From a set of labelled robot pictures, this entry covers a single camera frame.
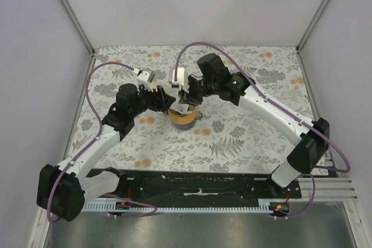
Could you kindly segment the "white paper coffee filter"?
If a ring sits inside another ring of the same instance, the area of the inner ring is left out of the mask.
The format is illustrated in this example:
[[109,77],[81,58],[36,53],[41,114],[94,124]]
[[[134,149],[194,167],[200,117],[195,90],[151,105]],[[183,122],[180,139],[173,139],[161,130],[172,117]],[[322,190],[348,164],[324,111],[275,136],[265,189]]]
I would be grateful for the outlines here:
[[184,114],[184,115],[191,114],[194,111],[194,109],[195,109],[194,105],[181,104],[178,101],[175,101],[170,106],[170,110],[174,111],[175,113]]

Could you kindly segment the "round wooden dripper stand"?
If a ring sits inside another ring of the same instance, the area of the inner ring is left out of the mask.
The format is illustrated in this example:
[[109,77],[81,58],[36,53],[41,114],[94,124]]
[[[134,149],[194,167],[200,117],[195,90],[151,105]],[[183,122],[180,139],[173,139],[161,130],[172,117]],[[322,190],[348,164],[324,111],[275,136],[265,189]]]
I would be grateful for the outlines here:
[[187,125],[187,124],[192,123],[194,120],[196,120],[197,112],[198,111],[195,108],[194,111],[188,115],[181,115],[181,114],[175,113],[174,111],[170,109],[168,110],[167,113],[173,123],[178,124],[178,125]]

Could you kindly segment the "grey glass carafe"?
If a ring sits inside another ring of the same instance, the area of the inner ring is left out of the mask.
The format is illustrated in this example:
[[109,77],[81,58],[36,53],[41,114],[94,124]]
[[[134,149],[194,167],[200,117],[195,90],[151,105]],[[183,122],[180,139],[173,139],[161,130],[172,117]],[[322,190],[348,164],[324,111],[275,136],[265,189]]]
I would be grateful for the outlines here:
[[188,131],[194,128],[196,122],[203,118],[203,113],[200,111],[192,112],[191,114],[171,114],[169,113],[172,126],[180,131]]

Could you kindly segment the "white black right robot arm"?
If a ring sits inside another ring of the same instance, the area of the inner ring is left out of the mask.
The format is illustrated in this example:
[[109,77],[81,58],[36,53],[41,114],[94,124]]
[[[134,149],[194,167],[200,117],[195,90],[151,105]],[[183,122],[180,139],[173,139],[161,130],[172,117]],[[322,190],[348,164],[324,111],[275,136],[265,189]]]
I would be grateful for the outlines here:
[[312,172],[329,147],[326,141],[330,135],[328,121],[323,118],[314,121],[279,103],[248,76],[231,73],[215,53],[201,57],[197,64],[202,72],[200,77],[187,74],[181,67],[170,72],[169,83],[178,89],[180,103],[197,106],[205,97],[217,95],[257,115],[294,146],[266,183],[271,197],[281,197],[294,179]]

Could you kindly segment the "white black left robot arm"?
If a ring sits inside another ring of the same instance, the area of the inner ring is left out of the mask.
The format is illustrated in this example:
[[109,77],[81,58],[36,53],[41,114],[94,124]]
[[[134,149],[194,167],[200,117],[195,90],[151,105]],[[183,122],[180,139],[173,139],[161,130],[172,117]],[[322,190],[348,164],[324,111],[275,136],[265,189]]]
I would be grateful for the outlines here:
[[58,165],[45,165],[40,171],[37,205],[46,209],[49,222],[54,215],[74,220],[83,206],[100,196],[112,193],[122,197],[128,183],[122,171],[109,167],[98,175],[88,173],[111,148],[119,144],[134,127],[134,119],[147,110],[165,113],[176,101],[171,89],[156,86],[151,91],[134,84],[120,86],[116,101],[99,122],[92,140]]

